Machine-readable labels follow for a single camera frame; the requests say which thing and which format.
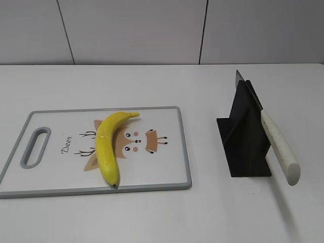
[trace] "white wall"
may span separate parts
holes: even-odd
[[[206,0],[59,0],[76,64],[198,64]]]
[[[209,0],[201,64],[324,62],[324,0]]]
[[[58,0],[76,64],[198,64],[207,0]],[[209,0],[201,64],[324,63],[324,0]],[[0,64],[73,64],[57,0],[0,1]]]
[[[72,64],[55,0],[0,1],[0,64]]]

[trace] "white table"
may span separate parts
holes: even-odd
[[[215,118],[236,69],[299,160],[296,186],[272,148],[272,177],[231,178]],[[324,241],[323,65],[0,66],[0,80],[1,168],[32,110],[177,105],[192,175],[189,190],[1,199],[1,242]]]

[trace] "knife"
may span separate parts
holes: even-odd
[[[279,161],[283,173],[285,174],[288,184],[291,186],[296,185],[300,178],[300,166],[295,155],[293,154],[291,148],[289,147],[289,144],[285,140],[277,125],[274,123],[265,109],[263,109],[260,100],[258,99],[254,89],[252,88],[251,83],[249,81],[245,81],[240,72],[236,70],[236,88],[240,80],[245,82],[256,105],[260,109],[262,127],[272,145],[274,153]]]

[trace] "cutting board handle hole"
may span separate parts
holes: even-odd
[[[20,160],[22,168],[31,169],[41,162],[50,134],[51,129],[46,127],[38,128],[32,133]]]

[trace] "black knife stand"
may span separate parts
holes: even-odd
[[[232,177],[271,176],[265,159],[270,142],[251,92],[256,96],[251,82],[240,80],[229,118],[217,119]]]

